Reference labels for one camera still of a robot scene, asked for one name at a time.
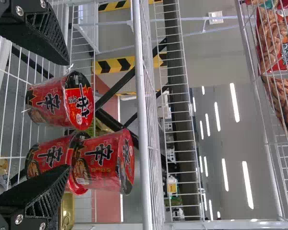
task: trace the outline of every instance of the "ceiling light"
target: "ceiling light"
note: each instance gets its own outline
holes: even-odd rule
[[[202,121],[200,121],[200,127],[201,127],[201,136],[202,136],[202,140],[204,139],[204,131],[203,131],[203,123]]]
[[[205,206],[205,211],[207,211],[206,193],[204,193],[203,196],[204,196],[204,206]]]
[[[227,170],[226,170],[226,163],[225,163],[225,159],[222,159],[222,168],[223,168],[223,176],[224,176],[224,185],[225,185],[225,190],[229,191],[228,188],[228,178],[227,178]]]
[[[232,105],[234,107],[235,120],[236,120],[236,122],[239,122],[240,116],[239,116],[239,109],[238,109],[235,85],[234,85],[234,83],[231,83],[231,84],[229,84],[229,86],[230,86]]]
[[[209,211],[210,211],[210,219],[213,220],[213,212],[212,212],[211,200],[209,200]]]
[[[208,167],[207,167],[207,158],[206,157],[204,157],[204,165],[205,165],[206,177],[208,177]]]
[[[195,98],[194,97],[193,97],[193,109],[194,109],[194,112],[196,112]]]
[[[244,176],[244,183],[245,183],[245,190],[246,190],[246,197],[248,199],[248,204],[251,209],[254,209],[249,170],[248,170],[248,164],[246,163],[246,161],[242,161],[242,168],[243,168],[243,176]]]
[[[217,130],[220,131],[221,130],[221,125],[220,125],[219,109],[217,107],[217,103],[216,102],[215,102],[215,112],[216,112],[216,126],[217,126]]]
[[[203,173],[203,163],[202,163],[202,156],[200,156],[200,167],[201,167],[201,173]]]
[[[206,117],[207,135],[210,136],[210,127],[209,127],[208,114],[205,114],[205,117]]]

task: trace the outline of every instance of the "black and yellow hazard stripe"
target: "black and yellow hazard stripe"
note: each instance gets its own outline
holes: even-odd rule
[[[154,68],[167,65],[167,53],[162,52],[154,57]],[[134,67],[135,56],[110,58],[95,62],[95,74],[118,73],[129,71]]]
[[[163,0],[148,0],[149,4],[153,4],[154,2],[160,3]],[[108,11],[117,11],[121,9],[130,8],[130,0],[116,1],[100,4],[98,7],[99,12],[108,12]]]

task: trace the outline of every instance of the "wire shelf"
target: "wire shelf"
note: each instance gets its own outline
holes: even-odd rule
[[[161,117],[167,155],[165,184],[170,217],[171,221],[203,220],[201,175],[193,129],[179,0],[155,2],[154,12],[156,37],[157,39],[167,38],[167,66],[159,67],[159,75],[161,88],[166,85],[169,87],[168,90],[161,89]],[[179,142],[183,142],[185,146],[176,145]],[[173,164],[180,165],[180,172],[170,170]],[[180,176],[181,174],[188,175],[188,181],[184,179],[186,176]],[[189,192],[176,191],[173,194],[169,189],[170,186],[176,187],[176,190],[178,187]],[[180,197],[183,204],[173,205],[172,196]]]
[[[236,1],[279,216],[288,220],[288,4]]]

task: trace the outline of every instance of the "white wire rack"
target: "white wire rack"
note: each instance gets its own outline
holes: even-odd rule
[[[288,9],[282,1],[272,8],[264,1],[250,3],[236,0],[238,19],[263,121],[277,212],[288,220]]]
[[[164,143],[166,153],[171,153],[175,155],[175,161],[171,161],[168,157],[167,159],[167,184],[168,186],[174,184],[179,187],[181,184],[187,184],[188,186],[193,186],[195,189],[191,189],[190,193],[178,192],[175,194],[177,197],[191,197],[193,202],[191,204],[181,204],[172,205],[171,196],[173,195],[169,189],[168,199],[169,199],[169,209],[171,221],[182,220],[182,219],[192,219],[192,220],[202,220],[204,219],[203,201],[202,201],[202,190],[200,189],[201,184],[201,174],[199,170],[199,163],[197,158],[195,134],[193,129],[193,119],[191,110],[191,99],[189,93],[189,84],[187,76],[187,67],[185,60],[184,44],[182,37],[182,27],[181,27],[181,15],[180,15],[180,4],[179,0],[163,0],[163,3],[154,3],[155,12],[155,25],[156,25],[156,37],[157,40],[162,40],[167,37],[168,45],[175,45],[173,48],[167,46],[167,61],[166,67],[159,68],[160,84],[161,88],[166,84],[170,87],[169,92],[163,91],[162,89],[162,114],[163,114],[163,132],[164,132]],[[171,96],[175,96],[175,101],[171,101]],[[169,107],[173,104],[181,105],[178,110],[171,111]],[[184,119],[172,120],[172,116],[175,114],[184,115]],[[179,124],[182,129],[168,129],[175,124]],[[183,134],[188,133],[189,138],[184,137]],[[171,138],[173,135],[177,134],[177,139]],[[175,143],[191,143],[189,148],[175,149],[172,147]],[[174,164],[186,164],[188,165],[188,170],[180,170],[180,172],[170,172],[169,167]],[[186,178],[186,180],[172,180],[172,176],[177,176],[179,178]],[[188,211],[191,214],[185,214],[186,209],[191,209]],[[173,215],[175,212],[180,212],[181,215]]]
[[[136,47],[143,229],[160,230],[164,221],[164,209],[148,1],[133,0],[132,9]]]
[[[68,7],[60,1],[53,7],[67,41]],[[0,37],[0,162],[7,162],[6,172],[0,172],[0,193],[10,186],[3,185],[24,168],[24,159],[37,142],[47,141],[64,134],[62,128],[38,126],[33,123],[25,110],[26,89],[51,77],[61,76],[65,68],[54,64],[26,49]]]

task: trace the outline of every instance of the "instant noodle cup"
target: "instant noodle cup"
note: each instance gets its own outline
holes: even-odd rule
[[[93,120],[92,88],[77,71],[30,86],[25,102],[35,123],[86,130]]]
[[[38,176],[62,164],[71,165],[75,146],[78,146],[78,143],[85,138],[90,138],[90,136],[85,132],[74,132],[69,136],[35,144],[29,150],[25,160],[27,179]],[[76,195],[83,195],[87,191],[82,186],[77,186],[71,174],[65,190]]]
[[[134,151],[130,132],[123,129],[79,142],[72,156],[77,186],[129,194],[134,182]]]

